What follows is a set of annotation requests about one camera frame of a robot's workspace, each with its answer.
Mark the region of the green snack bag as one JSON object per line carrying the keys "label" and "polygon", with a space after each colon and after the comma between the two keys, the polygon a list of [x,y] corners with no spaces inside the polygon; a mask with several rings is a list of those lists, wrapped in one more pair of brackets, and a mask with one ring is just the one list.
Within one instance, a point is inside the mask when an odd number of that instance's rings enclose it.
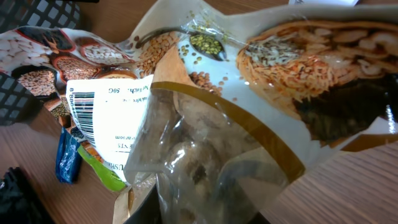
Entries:
{"label": "green snack bag", "polygon": [[83,146],[77,149],[79,155],[87,162],[94,170],[102,184],[113,192],[119,192],[125,188],[125,183],[111,170],[106,168],[100,161],[95,159],[91,154],[85,151]]}

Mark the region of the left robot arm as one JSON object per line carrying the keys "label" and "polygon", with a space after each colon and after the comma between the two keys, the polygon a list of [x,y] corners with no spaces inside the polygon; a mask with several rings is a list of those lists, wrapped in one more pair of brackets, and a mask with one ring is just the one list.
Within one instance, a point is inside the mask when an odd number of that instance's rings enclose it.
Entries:
{"label": "left robot arm", "polygon": [[19,168],[1,178],[1,224],[49,224],[52,217]]}

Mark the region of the blue snack bar wrapper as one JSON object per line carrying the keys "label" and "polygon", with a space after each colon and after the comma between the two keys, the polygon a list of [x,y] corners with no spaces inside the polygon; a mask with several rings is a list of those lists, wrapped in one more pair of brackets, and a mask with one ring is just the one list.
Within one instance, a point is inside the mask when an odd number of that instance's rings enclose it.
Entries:
{"label": "blue snack bar wrapper", "polygon": [[59,182],[73,184],[77,180],[81,165],[79,147],[80,143],[62,128],[55,160],[55,175]]}

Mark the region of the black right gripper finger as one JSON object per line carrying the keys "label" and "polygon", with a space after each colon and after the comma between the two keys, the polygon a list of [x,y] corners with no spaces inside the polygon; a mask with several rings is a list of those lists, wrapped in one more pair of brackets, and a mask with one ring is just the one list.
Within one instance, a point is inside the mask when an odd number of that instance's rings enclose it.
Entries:
{"label": "black right gripper finger", "polygon": [[160,202],[155,184],[132,188],[132,204],[124,224],[162,224]]}

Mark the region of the beige cookie bag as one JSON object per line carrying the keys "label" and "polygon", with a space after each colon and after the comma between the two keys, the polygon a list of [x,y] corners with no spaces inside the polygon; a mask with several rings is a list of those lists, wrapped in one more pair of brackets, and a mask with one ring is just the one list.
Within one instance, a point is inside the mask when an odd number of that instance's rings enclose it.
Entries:
{"label": "beige cookie bag", "polygon": [[64,28],[46,108],[164,223],[247,223],[339,152],[397,140],[397,6],[227,16],[157,1],[117,44]]}

